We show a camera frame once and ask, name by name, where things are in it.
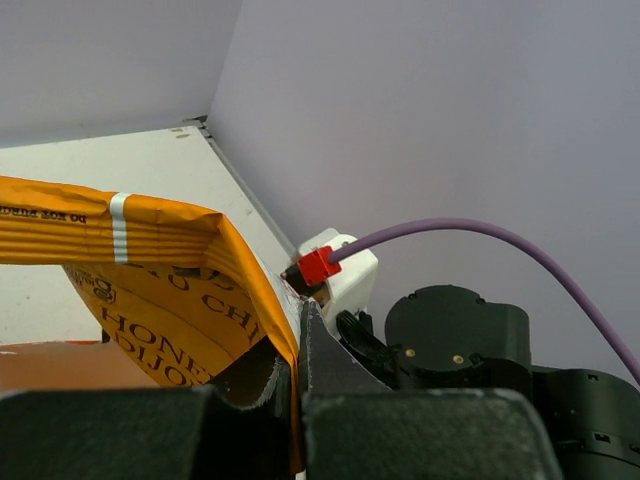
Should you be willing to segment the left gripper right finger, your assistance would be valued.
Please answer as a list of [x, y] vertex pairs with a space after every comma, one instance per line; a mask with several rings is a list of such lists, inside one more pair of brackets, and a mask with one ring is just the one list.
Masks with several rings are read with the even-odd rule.
[[393, 391], [300, 313], [301, 419], [309, 479], [560, 479], [540, 416], [505, 389]]

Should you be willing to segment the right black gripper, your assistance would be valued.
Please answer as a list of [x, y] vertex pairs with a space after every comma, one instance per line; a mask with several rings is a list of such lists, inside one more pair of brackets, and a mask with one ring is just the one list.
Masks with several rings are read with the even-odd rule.
[[505, 388], [540, 414], [568, 479], [639, 476], [639, 392], [613, 375], [535, 366], [529, 317], [453, 285], [429, 286], [398, 300], [385, 338], [370, 315], [336, 317], [341, 344], [393, 390]]

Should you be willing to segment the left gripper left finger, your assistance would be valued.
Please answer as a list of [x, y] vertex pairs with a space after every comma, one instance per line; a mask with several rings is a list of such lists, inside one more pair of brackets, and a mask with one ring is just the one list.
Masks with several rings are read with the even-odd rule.
[[1, 391], [1, 475], [287, 479], [290, 393], [268, 344], [201, 386]]

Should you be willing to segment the orange paper bag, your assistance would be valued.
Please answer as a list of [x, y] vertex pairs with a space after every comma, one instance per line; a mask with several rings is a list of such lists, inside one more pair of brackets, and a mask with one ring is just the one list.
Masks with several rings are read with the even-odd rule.
[[156, 388], [112, 342], [43, 342], [1, 347], [1, 391]]

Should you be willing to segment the yellow chips bag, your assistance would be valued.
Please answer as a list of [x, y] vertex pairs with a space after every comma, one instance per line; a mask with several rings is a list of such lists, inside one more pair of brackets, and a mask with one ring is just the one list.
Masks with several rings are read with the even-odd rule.
[[101, 327], [163, 387], [202, 385], [262, 339], [298, 366], [300, 300], [222, 213], [5, 177], [1, 260], [61, 266]]

